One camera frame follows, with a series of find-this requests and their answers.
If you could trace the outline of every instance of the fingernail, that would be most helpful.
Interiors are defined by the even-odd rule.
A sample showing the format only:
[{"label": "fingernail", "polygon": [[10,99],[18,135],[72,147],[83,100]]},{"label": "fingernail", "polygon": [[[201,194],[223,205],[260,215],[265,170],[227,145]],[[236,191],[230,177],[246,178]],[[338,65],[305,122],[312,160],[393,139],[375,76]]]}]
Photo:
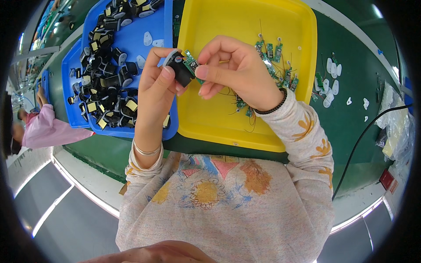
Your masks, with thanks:
[{"label": "fingernail", "polygon": [[163,71],[161,72],[161,75],[164,77],[164,78],[166,78],[166,79],[169,79],[170,77],[171,77],[171,72],[170,72],[170,70],[169,70],[169,68],[168,68],[169,66],[165,66],[163,69]]},{"label": "fingernail", "polygon": [[195,75],[197,78],[204,80],[206,76],[208,75],[208,66],[206,65],[198,66],[195,70]]}]

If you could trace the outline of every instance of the silver bangle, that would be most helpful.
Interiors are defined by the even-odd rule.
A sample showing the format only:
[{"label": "silver bangle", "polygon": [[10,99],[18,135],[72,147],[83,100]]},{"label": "silver bangle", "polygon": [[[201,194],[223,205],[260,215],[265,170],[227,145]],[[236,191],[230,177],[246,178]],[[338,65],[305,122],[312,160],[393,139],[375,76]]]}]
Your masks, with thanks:
[{"label": "silver bangle", "polygon": [[134,148],[136,149],[136,151],[138,153],[140,153],[141,155],[145,155],[145,156],[152,156],[157,154],[160,149],[161,149],[161,145],[159,145],[159,147],[155,150],[155,151],[142,151],[141,149],[139,149],[139,147],[136,145],[136,142],[133,139],[133,144],[134,144]]}]

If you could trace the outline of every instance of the woman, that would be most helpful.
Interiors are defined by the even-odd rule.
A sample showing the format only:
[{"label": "woman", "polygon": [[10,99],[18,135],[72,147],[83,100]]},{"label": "woman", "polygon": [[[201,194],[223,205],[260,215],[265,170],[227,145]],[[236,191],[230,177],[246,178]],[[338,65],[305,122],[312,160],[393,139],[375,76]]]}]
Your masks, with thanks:
[{"label": "woman", "polygon": [[290,162],[176,152],[163,162],[162,122],[185,91],[172,68],[157,67],[172,50],[152,48],[139,83],[122,252],[87,262],[313,262],[334,219],[332,149],[316,112],[278,89],[253,46],[217,36],[198,57],[207,63],[195,71],[206,80],[199,95],[232,88],[282,139]]},{"label": "woman", "polygon": [[67,122],[55,118],[53,105],[48,104],[43,87],[38,88],[37,102],[41,111],[39,114],[28,114],[25,110],[18,111],[18,117],[25,121],[15,122],[12,126],[12,153],[18,154],[22,146],[37,149],[74,143],[91,137],[94,132],[85,129],[72,129]]}]

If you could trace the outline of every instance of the black cable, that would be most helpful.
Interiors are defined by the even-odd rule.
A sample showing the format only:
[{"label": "black cable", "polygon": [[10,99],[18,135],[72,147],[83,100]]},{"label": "black cable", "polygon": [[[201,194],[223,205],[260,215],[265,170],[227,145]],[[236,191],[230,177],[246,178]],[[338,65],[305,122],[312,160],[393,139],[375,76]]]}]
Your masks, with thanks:
[{"label": "black cable", "polygon": [[357,142],[355,143],[354,148],[352,149],[351,154],[349,155],[348,162],[346,163],[346,166],[345,166],[345,169],[344,169],[344,173],[342,174],[341,180],[339,181],[338,186],[336,187],[335,193],[333,193],[332,201],[333,201],[333,199],[335,199],[335,196],[338,193],[339,187],[341,186],[342,181],[344,180],[346,170],[348,169],[349,163],[351,162],[351,158],[354,155],[355,149],[357,148],[358,144],[360,143],[360,140],[362,139],[362,137],[364,136],[364,134],[367,132],[367,130],[371,127],[371,125],[373,125],[374,122],[376,122],[381,116],[385,115],[388,112],[396,111],[396,110],[399,110],[399,109],[406,109],[406,108],[409,108],[411,106],[412,106],[412,104],[401,106],[401,107],[387,109],[384,112],[382,112],[381,114],[379,114],[376,118],[374,118],[374,120],[372,122],[370,122],[370,124],[365,128],[365,130],[362,132],[361,136],[358,138]]}]

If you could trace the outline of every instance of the yellow plastic tray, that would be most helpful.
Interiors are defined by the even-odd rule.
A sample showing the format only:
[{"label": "yellow plastic tray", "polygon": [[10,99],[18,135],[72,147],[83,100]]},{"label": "yellow plastic tray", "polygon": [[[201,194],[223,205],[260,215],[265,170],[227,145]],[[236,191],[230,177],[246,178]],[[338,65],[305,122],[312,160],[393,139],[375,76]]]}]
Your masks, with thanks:
[{"label": "yellow plastic tray", "polygon": [[[317,57],[316,16],[309,6],[297,0],[186,0],[181,21],[178,48],[188,49],[197,58],[215,36],[227,35],[255,45],[260,23],[265,43],[277,45],[282,38],[284,67],[292,60],[293,75],[298,74],[295,92],[299,101],[310,102]],[[188,138],[228,145],[283,152],[285,146],[269,126],[257,118],[249,124],[247,109],[235,112],[235,97],[217,94],[210,100],[198,96],[196,80],[177,99],[178,132]],[[228,93],[224,88],[221,93]]]}]

